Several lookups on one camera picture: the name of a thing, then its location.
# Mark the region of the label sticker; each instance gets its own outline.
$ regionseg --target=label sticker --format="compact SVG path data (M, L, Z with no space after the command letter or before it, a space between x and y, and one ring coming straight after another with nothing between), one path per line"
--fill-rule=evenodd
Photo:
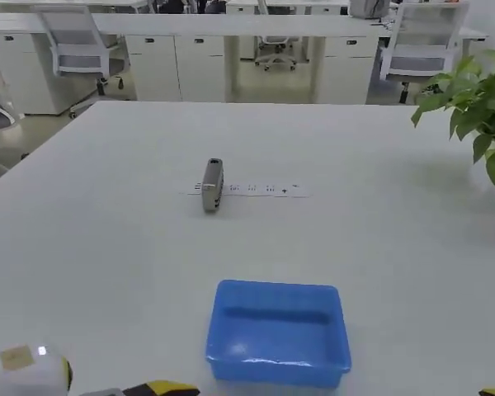
M17 346L0 352L2 367L7 371L23 369L35 363L31 349L25 346Z

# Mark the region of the table surface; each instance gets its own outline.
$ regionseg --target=table surface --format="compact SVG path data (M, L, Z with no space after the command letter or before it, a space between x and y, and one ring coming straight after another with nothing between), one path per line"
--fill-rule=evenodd
M350 16L315 15L164 15L93 14L101 33L122 35L292 35L390 37L392 31L373 21ZM0 33L44 33L35 14L0 13ZM467 40L483 40L488 35L462 28Z
M495 387L495 196L470 186L470 142L448 140L448 114L414 130L413 110L94 105L0 179L0 348L57 346L71 396L155 379L288 394L215 383L215 288L325 284L353 360L338 396ZM211 157L226 182L300 182L311 196L225 196L204 214L181 192Z

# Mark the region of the small metal object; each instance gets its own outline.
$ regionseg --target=small metal object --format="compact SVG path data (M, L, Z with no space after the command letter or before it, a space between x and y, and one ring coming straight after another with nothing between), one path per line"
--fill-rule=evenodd
M220 207L224 189L224 164L221 159L212 158L207 163L204 181L201 183L201 201L204 211L215 212Z

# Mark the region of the white cabinet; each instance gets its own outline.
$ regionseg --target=white cabinet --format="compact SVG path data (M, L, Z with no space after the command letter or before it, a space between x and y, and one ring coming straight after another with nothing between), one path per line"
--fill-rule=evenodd
M0 34L0 73L15 110L58 115L95 90L95 79L53 73L45 35Z
M377 37L328 37L318 77L317 103L364 105L374 67Z
M255 6L226 5L226 12L231 15L254 15ZM238 41L240 59L255 59L257 38L241 35Z
M341 15L341 6L312 6L312 15Z
M318 82L317 103L364 105L374 58L327 57Z
M139 101L180 101L174 37L126 36Z
M224 38L175 37L183 101L225 101Z

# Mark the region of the chair base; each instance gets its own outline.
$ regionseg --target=chair base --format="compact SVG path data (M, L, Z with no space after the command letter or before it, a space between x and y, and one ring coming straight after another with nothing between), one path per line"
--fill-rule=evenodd
M264 64L264 70L269 70L274 64L284 64L290 67L290 70L295 70L297 61L292 55L284 53L274 53L262 55L255 59L255 65Z
M117 78L119 79L117 87L119 89L123 89L125 87L123 83L123 78L121 77L117 77ZM106 85L106 80L104 78L100 78L99 80L97 80L97 96L89 97L84 101L80 101L76 105L71 106L69 108L69 118L71 119L77 118L78 111L82 109L86 109L91 105L93 105L94 103L97 103L98 101L120 101L121 99L119 97L108 97L105 94L105 88L104 88L105 85Z

